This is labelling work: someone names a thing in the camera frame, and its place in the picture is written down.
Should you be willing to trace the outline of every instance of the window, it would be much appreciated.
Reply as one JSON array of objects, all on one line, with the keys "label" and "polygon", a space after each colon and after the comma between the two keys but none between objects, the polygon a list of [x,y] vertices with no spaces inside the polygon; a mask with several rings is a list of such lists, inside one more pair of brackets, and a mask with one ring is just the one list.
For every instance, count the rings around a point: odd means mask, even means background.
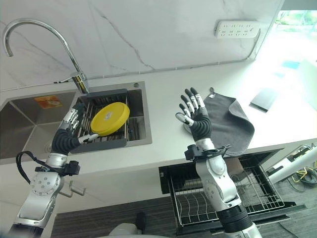
[{"label": "window", "polygon": [[317,59],[317,10],[281,10],[264,47],[276,60]]}]

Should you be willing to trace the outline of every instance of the dish towel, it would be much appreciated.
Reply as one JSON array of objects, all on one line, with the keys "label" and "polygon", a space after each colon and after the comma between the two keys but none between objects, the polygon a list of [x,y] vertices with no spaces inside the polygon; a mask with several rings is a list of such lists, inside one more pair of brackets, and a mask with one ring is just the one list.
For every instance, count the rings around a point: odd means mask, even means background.
[{"label": "dish towel", "polygon": [[254,127],[237,99],[213,92],[204,100],[211,120],[211,140],[215,148],[230,144],[224,157],[242,155],[254,134]]}]

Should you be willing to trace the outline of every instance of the electrical outlet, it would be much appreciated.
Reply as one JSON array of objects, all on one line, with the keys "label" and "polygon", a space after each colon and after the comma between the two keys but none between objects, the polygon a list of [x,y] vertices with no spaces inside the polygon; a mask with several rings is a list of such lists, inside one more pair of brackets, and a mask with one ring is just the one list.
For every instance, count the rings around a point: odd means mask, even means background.
[{"label": "electrical outlet", "polygon": [[215,35],[221,38],[254,38],[260,29],[258,21],[220,21]]}]

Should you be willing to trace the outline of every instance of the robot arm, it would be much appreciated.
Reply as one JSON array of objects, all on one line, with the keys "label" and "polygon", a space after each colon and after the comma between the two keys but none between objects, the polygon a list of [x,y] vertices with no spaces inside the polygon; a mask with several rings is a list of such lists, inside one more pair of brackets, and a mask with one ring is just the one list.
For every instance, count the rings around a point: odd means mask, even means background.
[{"label": "robot arm", "polygon": [[261,238],[256,225],[251,221],[243,206],[234,182],[228,175],[222,158],[225,147],[215,149],[211,139],[211,122],[202,97],[194,88],[185,90],[181,99],[183,113],[176,118],[190,128],[196,145],[188,146],[186,159],[196,163],[196,171],[201,178],[204,192],[217,213],[224,232],[229,238]]},{"label": "robot arm", "polygon": [[[46,162],[36,159],[30,151],[20,152],[17,165],[21,175],[30,184],[29,195],[23,203],[8,235],[9,237],[37,238],[47,225],[58,193],[64,185],[64,176],[79,174],[80,166],[76,161],[67,163],[68,153],[80,144],[98,137],[97,134],[74,137],[74,131],[81,124],[83,105],[76,104],[65,115],[54,136],[52,151]],[[21,167],[21,157],[29,155],[41,166],[36,167],[36,175],[29,180]]]}]

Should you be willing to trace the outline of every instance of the yellow plate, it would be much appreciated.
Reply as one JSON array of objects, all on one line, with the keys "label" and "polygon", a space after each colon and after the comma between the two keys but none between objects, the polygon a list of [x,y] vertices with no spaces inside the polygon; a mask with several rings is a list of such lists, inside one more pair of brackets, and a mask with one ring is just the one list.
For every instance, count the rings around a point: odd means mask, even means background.
[{"label": "yellow plate", "polygon": [[91,122],[91,131],[99,136],[107,136],[115,131],[128,120],[130,109],[124,103],[111,103],[102,108]]}]

